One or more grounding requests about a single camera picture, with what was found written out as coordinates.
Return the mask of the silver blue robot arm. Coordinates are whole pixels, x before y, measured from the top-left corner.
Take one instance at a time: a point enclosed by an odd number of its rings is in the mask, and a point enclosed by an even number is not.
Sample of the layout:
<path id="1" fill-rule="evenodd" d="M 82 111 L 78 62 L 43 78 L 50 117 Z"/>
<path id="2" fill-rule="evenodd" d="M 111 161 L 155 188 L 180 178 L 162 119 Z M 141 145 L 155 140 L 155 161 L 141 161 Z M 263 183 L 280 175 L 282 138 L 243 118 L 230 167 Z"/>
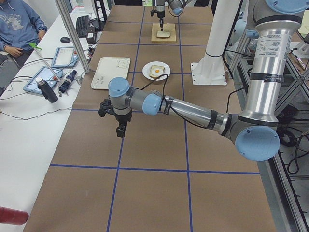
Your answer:
<path id="1" fill-rule="evenodd" d="M 247 100 L 238 115 L 221 114 L 156 91 L 145 92 L 117 77 L 109 82 L 109 97 L 100 104 L 99 115 L 114 115 L 118 137 L 124 137 L 132 110 L 147 115 L 174 114 L 194 126 L 215 130 L 234 143 L 237 151 L 253 161 L 265 161 L 279 150 L 275 117 L 283 72 L 292 35 L 300 28 L 306 0 L 252 0 L 248 28 L 259 37 L 253 60 Z"/>
<path id="2" fill-rule="evenodd" d="M 168 4 L 168 7 L 173 11 L 173 13 L 176 16 L 179 16 L 185 6 L 190 3 L 191 0 L 153 0 L 153 8 L 150 11 L 151 17 L 154 16 L 154 14 L 157 14 L 157 17 L 159 18 L 159 25 L 160 30 L 164 30 L 164 18 L 165 18 L 165 3 Z"/>

